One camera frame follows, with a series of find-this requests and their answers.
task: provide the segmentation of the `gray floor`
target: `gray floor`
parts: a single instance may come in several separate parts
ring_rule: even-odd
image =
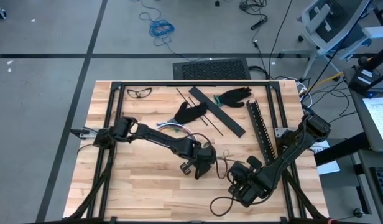
[[[145,4],[162,10],[162,18],[175,26],[172,50],[180,53],[256,53],[251,45],[253,31],[249,27],[258,18],[238,9],[239,0],[144,0]],[[0,1],[8,19],[0,21],[0,54],[85,54],[90,42],[101,0],[26,0]],[[283,0],[268,0],[262,10],[269,16],[256,39],[262,53],[270,53],[276,32],[287,9]],[[295,20],[310,0],[294,1],[288,19],[279,35],[274,52],[281,49],[306,49],[298,43],[301,25]],[[145,11],[139,2],[108,0],[94,53],[169,54],[166,47],[154,47],[148,24],[138,19]],[[378,26],[369,15],[362,26]],[[376,53],[383,48],[383,39],[374,40],[359,51]],[[172,63],[182,58],[156,59],[91,59],[76,108],[72,127],[85,122],[95,80],[170,80]],[[262,66],[259,58],[248,58],[249,65]],[[72,102],[82,58],[3,59],[0,58],[0,223],[34,222],[47,184],[52,163]],[[272,59],[271,75],[300,77],[306,59]],[[339,68],[356,63],[335,61]],[[310,77],[317,77],[325,63],[317,61]],[[334,75],[327,69],[323,78]],[[262,74],[252,72],[262,79]],[[344,98],[326,96],[313,108],[327,119],[335,119],[346,106]],[[348,111],[354,111],[351,105]],[[332,138],[347,138],[361,132],[357,115],[332,124]],[[80,141],[70,136],[55,186],[47,220],[62,217]],[[352,190],[325,188],[330,215],[348,217],[358,202],[340,198],[355,197]],[[375,217],[357,220],[375,223]]]

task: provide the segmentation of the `work glove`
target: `work glove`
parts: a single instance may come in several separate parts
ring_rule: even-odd
[[[240,89],[229,90],[220,96],[214,95],[214,98],[215,103],[218,106],[228,105],[233,108],[240,108],[244,106],[245,103],[239,101],[247,98],[248,96],[251,96],[251,89],[244,87]]]
[[[168,122],[171,123],[171,121],[174,121],[178,124],[186,124],[196,120],[200,116],[203,116],[208,109],[208,105],[206,103],[200,103],[199,105],[190,108],[187,108],[187,105],[187,102],[183,102],[173,119]]]

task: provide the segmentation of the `black device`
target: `black device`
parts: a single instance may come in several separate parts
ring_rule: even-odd
[[[247,60],[234,58],[173,63],[174,80],[250,80]]]
[[[256,30],[256,29],[258,29],[258,27],[260,27],[261,25],[263,25],[265,22],[267,22],[267,17],[262,18],[260,21],[258,21],[258,22],[255,23],[254,25],[252,25],[252,26],[251,26],[251,30]]]
[[[131,128],[135,124],[137,124],[137,129],[132,133]],[[191,138],[174,138],[151,129],[146,124],[138,124],[135,118],[130,117],[122,117],[117,120],[113,127],[100,129],[93,145],[110,148],[115,141],[131,143],[136,139],[148,140],[167,147],[175,155],[188,160],[188,162],[180,165],[180,169],[185,175],[188,175],[191,173],[190,167],[194,166],[196,169],[195,179],[207,173],[216,161],[216,151],[211,144],[202,146],[200,142]]]
[[[314,113],[306,112],[296,131],[286,132],[279,137],[277,147],[286,147],[283,153],[268,166],[250,156],[247,168],[235,162],[229,170],[233,177],[229,193],[243,206],[249,207],[257,197],[270,197],[280,180],[280,175],[297,157],[316,142],[324,141],[330,133],[330,124]]]
[[[359,65],[354,66],[356,74],[350,81],[349,88],[366,98],[383,94],[383,75],[376,73],[376,68],[382,63],[383,49],[370,60],[360,58]]]

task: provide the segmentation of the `wooden tabletop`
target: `wooden tabletop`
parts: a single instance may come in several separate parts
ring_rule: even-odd
[[[279,82],[288,125],[297,127],[301,122],[303,112],[295,82],[289,80]],[[103,127],[110,86],[111,81],[96,82],[85,126],[94,129]],[[127,86],[128,89],[132,90],[142,90],[148,87],[150,86]],[[198,88],[208,98],[213,99],[213,95],[220,95],[228,90],[240,88],[240,86]],[[245,101],[254,101],[255,99],[258,101],[271,141],[274,143],[273,126],[265,87],[250,86],[250,88],[252,95]],[[178,87],[178,89],[188,101],[190,96],[195,103],[198,103],[198,100],[189,94],[190,87]],[[152,93],[146,98],[134,99],[125,94],[122,114],[135,117],[140,123],[155,128],[158,122],[173,118],[183,101],[184,99],[176,88],[153,86]],[[277,100],[274,102],[277,120],[280,122]],[[116,105],[117,101],[115,100],[112,117],[114,117]],[[222,106],[221,109],[246,130],[241,138],[232,133],[209,111],[206,114],[207,118],[224,136],[220,135],[209,122],[206,126],[200,119],[186,124],[186,127],[194,133],[202,133],[209,137],[219,156],[228,150],[232,155],[228,159],[246,161],[249,156],[253,155],[264,161],[247,108]],[[175,137],[184,136],[184,134],[176,133],[173,130],[164,130],[164,133]],[[92,142],[92,139],[82,141],[81,146]],[[64,217],[71,215],[90,191],[97,155],[98,149],[93,146],[86,147],[79,153]],[[184,175],[179,169],[179,165],[183,162],[183,159],[172,154],[167,148],[149,141],[136,140],[131,144],[118,144],[105,219],[117,216],[119,220],[278,221],[279,217],[287,216],[282,183],[279,183],[272,197],[261,205],[245,208],[235,202],[227,215],[223,217],[214,216],[209,210],[209,205],[216,197],[231,196],[228,193],[230,183],[226,179],[218,179],[215,167],[202,178],[195,180],[193,178],[194,173]],[[313,153],[305,151],[296,163],[303,191],[322,214],[328,215]],[[219,172],[221,175],[225,172],[224,164],[221,161],[219,161]],[[298,216],[297,200],[292,188],[291,194],[294,211]],[[222,213],[229,207],[229,204],[230,200],[218,200],[214,203],[213,210],[216,213]],[[97,216],[98,207],[99,203],[96,203],[95,216]]]

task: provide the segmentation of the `metal bracket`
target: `metal bracket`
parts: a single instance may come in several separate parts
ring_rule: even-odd
[[[280,91],[280,84],[279,82],[269,82],[269,85],[274,88],[277,91]]]
[[[96,132],[87,129],[71,129],[70,132],[81,140],[85,140],[87,138],[95,138],[97,135]]]
[[[298,128],[275,128],[274,133],[277,138],[281,137],[286,130],[296,131]]]
[[[122,82],[112,82],[111,91],[117,90],[122,85]]]

